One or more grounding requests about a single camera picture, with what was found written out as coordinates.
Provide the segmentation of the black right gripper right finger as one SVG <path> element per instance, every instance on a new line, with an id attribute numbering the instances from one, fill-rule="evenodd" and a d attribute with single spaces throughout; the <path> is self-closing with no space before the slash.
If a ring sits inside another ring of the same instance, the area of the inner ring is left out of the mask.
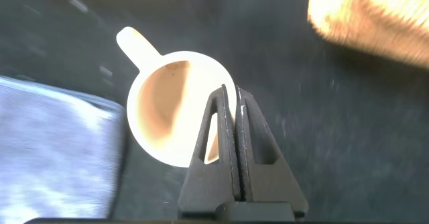
<path id="1" fill-rule="evenodd" d="M 237 89 L 235 133 L 241 198 L 250 203 L 287 203 L 295 218 L 308 201 L 286 162 L 254 96 Z"/>

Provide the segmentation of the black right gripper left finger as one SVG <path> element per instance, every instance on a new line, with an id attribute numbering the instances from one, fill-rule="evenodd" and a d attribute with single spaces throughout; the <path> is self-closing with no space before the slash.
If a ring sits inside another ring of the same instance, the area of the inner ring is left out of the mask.
<path id="1" fill-rule="evenodd" d="M 219 162 L 205 164 L 211 117 L 217 114 Z M 226 86 L 213 91 L 206 103 L 196 145 L 180 196 L 181 219 L 214 219 L 216 209 L 241 197 L 237 153 Z"/>

